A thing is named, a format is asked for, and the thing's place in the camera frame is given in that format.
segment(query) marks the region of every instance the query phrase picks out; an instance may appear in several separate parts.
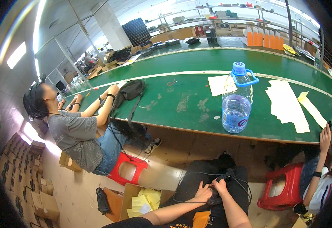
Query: blue bottle cap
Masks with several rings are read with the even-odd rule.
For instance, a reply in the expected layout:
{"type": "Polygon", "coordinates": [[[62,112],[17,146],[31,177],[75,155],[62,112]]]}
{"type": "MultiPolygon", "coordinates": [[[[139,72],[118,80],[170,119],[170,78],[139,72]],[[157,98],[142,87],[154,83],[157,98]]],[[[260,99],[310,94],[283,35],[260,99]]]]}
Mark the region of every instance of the blue bottle cap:
{"type": "Polygon", "coordinates": [[[246,73],[246,67],[243,62],[234,62],[233,63],[233,69],[236,74],[243,74],[246,73]]]}

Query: white pillar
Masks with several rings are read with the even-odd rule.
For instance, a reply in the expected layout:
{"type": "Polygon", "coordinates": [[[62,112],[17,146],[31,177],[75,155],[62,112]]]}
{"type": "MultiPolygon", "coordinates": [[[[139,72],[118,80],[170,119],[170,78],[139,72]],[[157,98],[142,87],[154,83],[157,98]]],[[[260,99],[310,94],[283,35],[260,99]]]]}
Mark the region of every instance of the white pillar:
{"type": "MultiPolygon", "coordinates": [[[[102,2],[96,4],[91,12],[94,13],[102,4],[102,2]]],[[[96,12],[94,17],[114,50],[121,50],[129,45],[132,45],[131,41],[127,37],[127,34],[125,34],[122,26],[119,24],[118,18],[115,16],[109,3],[102,6],[96,12]]]]}

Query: bottle label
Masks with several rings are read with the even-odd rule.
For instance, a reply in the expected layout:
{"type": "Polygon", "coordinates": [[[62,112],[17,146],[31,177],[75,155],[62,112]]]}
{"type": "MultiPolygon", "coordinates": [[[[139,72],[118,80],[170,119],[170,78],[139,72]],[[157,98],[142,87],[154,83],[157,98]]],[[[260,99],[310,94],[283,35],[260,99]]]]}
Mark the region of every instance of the bottle label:
{"type": "Polygon", "coordinates": [[[226,113],[222,109],[222,121],[224,124],[230,126],[230,127],[235,127],[235,128],[241,128],[244,127],[247,124],[247,121],[249,120],[249,116],[244,116],[244,117],[237,117],[234,115],[230,115],[226,113]]]}

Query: green workbench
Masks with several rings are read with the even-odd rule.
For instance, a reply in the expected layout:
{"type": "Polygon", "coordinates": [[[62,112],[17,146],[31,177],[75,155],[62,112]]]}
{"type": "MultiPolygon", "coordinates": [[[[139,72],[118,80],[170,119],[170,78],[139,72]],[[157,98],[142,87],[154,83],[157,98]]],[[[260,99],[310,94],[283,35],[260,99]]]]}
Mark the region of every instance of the green workbench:
{"type": "MultiPolygon", "coordinates": [[[[279,76],[313,86],[332,95],[332,79],[302,62],[276,54],[252,50],[197,50],[166,54],[136,61],[131,65],[115,68],[90,80],[91,85],[100,86],[111,82],[147,75],[178,71],[231,70],[235,61],[246,64],[255,73],[279,76]]],[[[296,133],[293,123],[281,124],[271,115],[271,101],[265,89],[270,87],[269,78],[260,77],[253,85],[254,98],[248,124],[239,134],[230,134],[222,127],[222,96],[213,97],[208,77],[222,74],[178,74],[145,78],[146,89],[132,121],[174,128],[178,130],[203,132],[230,137],[268,140],[275,142],[318,143],[321,128],[302,106],[310,126],[309,133],[296,133]],[[178,80],[173,86],[168,82],[178,80]]],[[[290,83],[298,97],[309,91],[308,98],[322,116],[332,121],[332,97],[303,85],[290,83]]],[[[84,98],[80,111],[85,110],[108,86],[92,90],[84,98]]],[[[88,91],[81,94],[85,97],[88,91]]],[[[126,101],[116,111],[116,118],[126,119],[136,101],[126,101]]]]}

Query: red plastic stool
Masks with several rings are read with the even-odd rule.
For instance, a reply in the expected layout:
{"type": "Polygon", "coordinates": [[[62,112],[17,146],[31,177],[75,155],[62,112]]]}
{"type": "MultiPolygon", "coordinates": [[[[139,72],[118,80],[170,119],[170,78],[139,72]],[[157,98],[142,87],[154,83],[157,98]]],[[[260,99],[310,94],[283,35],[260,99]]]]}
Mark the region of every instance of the red plastic stool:
{"type": "Polygon", "coordinates": [[[288,165],[280,170],[266,173],[268,180],[262,198],[258,199],[257,206],[264,209],[282,211],[287,207],[293,207],[303,200],[299,195],[299,180],[302,171],[303,162],[288,165]],[[282,193],[278,196],[269,197],[269,192],[273,179],[285,174],[286,181],[282,193]]]}
{"type": "Polygon", "coordinates": [[[121,184],[123,186],[125,186],[126,183],[131,183],[131,184],[134,184],[134,185],[138,185],[139,176],[141,175],[142,170],[147,169],[147,167],[148,167],[147,162],[145,162],[145,161],[143,161],[139,158],[135,158],[133,156],[126,155],[123,152],[120,152],[120,155],[118,157],[118,161],[115,164],[113,170],[110,172],[108,177],[110,179],[114,180],[115,182],[117,182],[118,184],[121,184]],[[134,176],[133,176],[131,181],[127,180],[127,179],[125,179],[125,178],[123,178],[119,175],[119,167],[123,162],[130,162],[130,163],[132,163],[133,165],[136,166],[136,172],[134,173],[134,176]]]}

